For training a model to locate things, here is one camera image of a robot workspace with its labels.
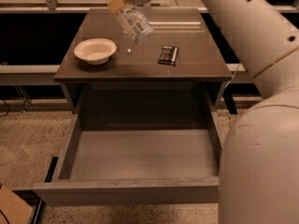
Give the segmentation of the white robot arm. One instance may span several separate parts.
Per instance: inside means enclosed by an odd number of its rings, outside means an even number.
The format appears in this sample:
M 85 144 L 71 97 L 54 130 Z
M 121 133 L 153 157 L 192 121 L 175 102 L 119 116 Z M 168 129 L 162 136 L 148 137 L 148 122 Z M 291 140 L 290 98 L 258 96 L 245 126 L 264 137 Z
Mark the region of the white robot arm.
M 227 134 L 219 224 L 299 224 L 299 30 L 265 0 L 202 0 L 263 100 Z

